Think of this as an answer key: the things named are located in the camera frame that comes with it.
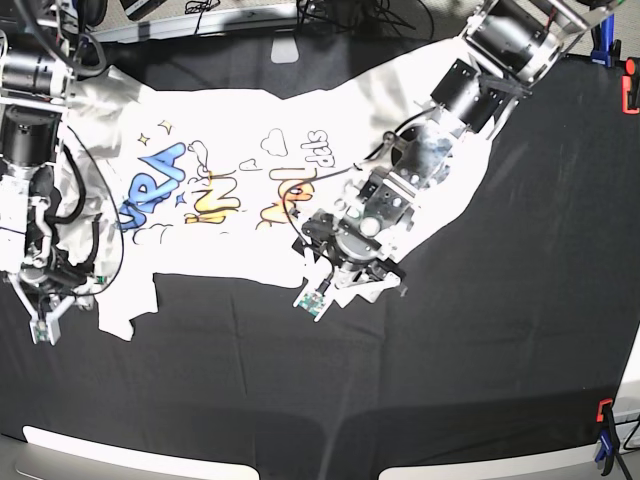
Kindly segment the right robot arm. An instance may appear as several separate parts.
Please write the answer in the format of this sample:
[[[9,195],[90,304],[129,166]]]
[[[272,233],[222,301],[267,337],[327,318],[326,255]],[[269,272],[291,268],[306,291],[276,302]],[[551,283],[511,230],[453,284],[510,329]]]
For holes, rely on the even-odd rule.
[[[87,258],[74,265],[59,227],[80,219],[87,189],[58,136],[77,77],[104,71],[82,61],[106,14],[104,1],[17,1],[12,28],[1,29],[1,271],[30,314],[36,342],[53,343],[60,317],[93,306],[101,218],[91,221]]]

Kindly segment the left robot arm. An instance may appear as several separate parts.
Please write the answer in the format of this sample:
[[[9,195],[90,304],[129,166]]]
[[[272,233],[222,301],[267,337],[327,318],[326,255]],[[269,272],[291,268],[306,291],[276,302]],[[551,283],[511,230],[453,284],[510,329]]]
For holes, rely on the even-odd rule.
[[[486,1],[460,32],[455,59],[420,111],[364,159],[343,170],[332,205],[311,214],[283,194],[285,215],[304,258],[305,286],[295,305],[320,318],[333,304],[355,297],[375,301],[387,289],[404,290],[400,250],[419,201],[449,175],[465,140],[494,138],[532,88],[585,34],[613,15],[614,1],[591,1],[578,12],[563,1],[539,1],[538,17],[514,1]]]

